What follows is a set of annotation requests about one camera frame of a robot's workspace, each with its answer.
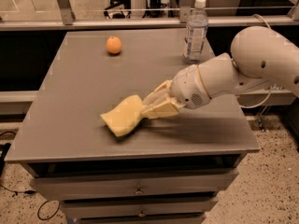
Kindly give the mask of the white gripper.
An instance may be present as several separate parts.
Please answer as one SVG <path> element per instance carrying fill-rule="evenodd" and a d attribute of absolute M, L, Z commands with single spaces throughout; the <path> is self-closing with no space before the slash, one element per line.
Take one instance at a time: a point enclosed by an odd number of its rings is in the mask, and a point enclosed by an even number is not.
<path fill-rule="evenodd" d="M 188 109 L 196 109 L 210 103 L 204 83 L 195 64 L 179 71 L 173 80 L 166 80 L 151 92 L 144 100 L 144 105 L 152 105 L 141 111 L 144 118 L 159 119 L 172 117 L 178 114 L 180 105 L 173 96 Z"/>

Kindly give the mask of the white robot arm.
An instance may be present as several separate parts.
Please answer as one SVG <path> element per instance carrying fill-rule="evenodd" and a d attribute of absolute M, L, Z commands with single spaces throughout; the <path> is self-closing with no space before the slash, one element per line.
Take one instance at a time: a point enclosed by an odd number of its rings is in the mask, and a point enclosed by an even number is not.
<path fill-rule="evenodd" d="M 231 52 L 180 70 L 149 94 L 141 114 L 147 119 L 175 116 L 224 94 L 257 91 L 274 83 L 299 96 L 299 48 L 276 31 L 251 26 L 239 32 Z"/>

